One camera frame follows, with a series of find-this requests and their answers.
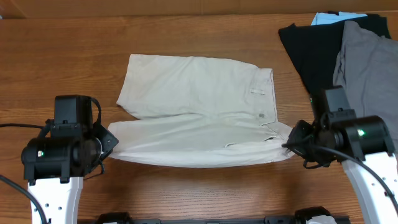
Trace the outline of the beige khaki shorts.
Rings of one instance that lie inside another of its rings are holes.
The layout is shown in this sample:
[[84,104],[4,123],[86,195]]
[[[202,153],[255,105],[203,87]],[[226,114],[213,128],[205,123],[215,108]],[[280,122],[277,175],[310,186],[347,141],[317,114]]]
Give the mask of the beige khaki shorts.
[[273,71],[225,58],[132,54],[111,123],[111,157],[215,168],[284,161],[291,128],[277,117]]

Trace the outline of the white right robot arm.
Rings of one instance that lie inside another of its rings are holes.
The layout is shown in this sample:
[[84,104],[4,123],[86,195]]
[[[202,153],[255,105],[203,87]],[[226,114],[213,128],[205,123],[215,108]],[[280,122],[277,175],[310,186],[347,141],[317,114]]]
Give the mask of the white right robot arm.
[[330,121],[283,146],[317,167],[339,162],[354,188],[364,221],[397,223],[397,160],[380,117]]

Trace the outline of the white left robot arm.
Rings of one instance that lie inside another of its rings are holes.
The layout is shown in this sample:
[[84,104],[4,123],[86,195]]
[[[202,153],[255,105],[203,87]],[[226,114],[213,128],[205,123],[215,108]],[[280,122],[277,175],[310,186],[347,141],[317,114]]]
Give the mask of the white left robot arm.
[[49,120],[21,154],[32,223],[77,223],[84,180],[104,167],[118,142],[99,123],[84,129]]

